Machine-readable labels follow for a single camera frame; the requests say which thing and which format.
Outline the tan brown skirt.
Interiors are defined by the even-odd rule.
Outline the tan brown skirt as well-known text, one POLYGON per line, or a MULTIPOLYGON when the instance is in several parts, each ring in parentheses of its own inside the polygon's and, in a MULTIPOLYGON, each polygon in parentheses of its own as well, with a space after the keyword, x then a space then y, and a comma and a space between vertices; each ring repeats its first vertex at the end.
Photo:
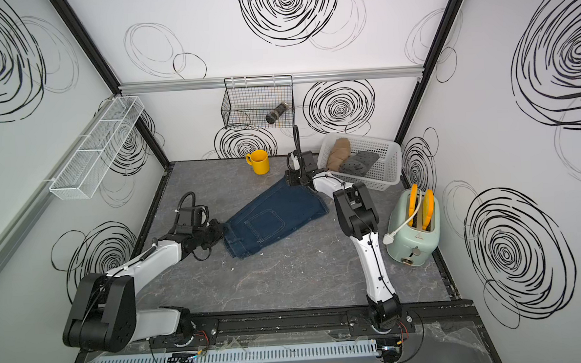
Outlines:
POLYGON ((346 138, 338 138, 331 148, 327 159, 327 169, 338 172, 342 164, 351 156, 350 141, 346 138))

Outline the dark blue skirt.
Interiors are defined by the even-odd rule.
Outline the dark blue skirt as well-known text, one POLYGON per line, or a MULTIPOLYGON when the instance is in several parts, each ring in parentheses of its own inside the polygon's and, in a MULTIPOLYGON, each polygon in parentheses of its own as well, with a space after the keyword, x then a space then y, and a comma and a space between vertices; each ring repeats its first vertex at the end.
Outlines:
POLYGON ((329 212, 317 193, 280 179, 225 223, 224 245, 245 259, 329 212))

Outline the grey polka dot skirt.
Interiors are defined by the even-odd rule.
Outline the grey polka dot skirt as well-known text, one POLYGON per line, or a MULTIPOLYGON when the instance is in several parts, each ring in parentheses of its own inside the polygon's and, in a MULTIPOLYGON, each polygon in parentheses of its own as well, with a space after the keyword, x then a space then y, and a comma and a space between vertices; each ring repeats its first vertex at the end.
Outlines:
POLYGON ((380 155, 369 151, 361 151, 351 155, 339 169, 340 173, 353 176, 366 176, 380 155))

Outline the white plastic basket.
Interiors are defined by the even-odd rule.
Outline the white plastic basket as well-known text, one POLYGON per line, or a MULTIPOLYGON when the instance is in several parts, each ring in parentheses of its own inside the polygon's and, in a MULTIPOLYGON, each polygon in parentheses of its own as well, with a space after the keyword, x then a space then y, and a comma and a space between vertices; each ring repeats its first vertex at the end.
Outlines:
POLYGON ((323 139, 318 167, 348 183, 363 183, 370 190, 385 191, 399 184, 402 171, 402 148, 398 143, 373 137, 330 134, 323 139), (348 157, 331 169, 332 155, 338 155, 338 141, 348 157))

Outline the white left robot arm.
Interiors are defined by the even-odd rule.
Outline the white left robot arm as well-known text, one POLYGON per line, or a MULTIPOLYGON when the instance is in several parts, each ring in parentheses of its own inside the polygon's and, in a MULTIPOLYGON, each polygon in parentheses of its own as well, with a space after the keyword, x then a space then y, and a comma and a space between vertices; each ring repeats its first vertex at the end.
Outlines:
POLYGON ((158 336, 195 337, 190 310, 165 307, 138 310, 136 295, 155 277, 201 248, 211 251, 224 226, 208 207, 178 209, 169 233, 134 260, 102 274, 88 274, 78 285, 62 341, 68 347, 117 353, 128 344, 158 336))

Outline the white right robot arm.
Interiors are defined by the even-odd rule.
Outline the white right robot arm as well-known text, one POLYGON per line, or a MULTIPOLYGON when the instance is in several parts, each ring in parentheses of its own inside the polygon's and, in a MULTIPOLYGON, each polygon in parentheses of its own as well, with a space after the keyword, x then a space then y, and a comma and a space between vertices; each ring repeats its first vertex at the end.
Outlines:
POLYGON ((295 149, 286 157, 285 180, 331 197, 344 235, 354 244, 366 280, 367 317, 386 334, 404 315, 400 298, 387 275, 379 243, 379 213, 363 183, 341 180, 319 168, 312 152, 295 149))

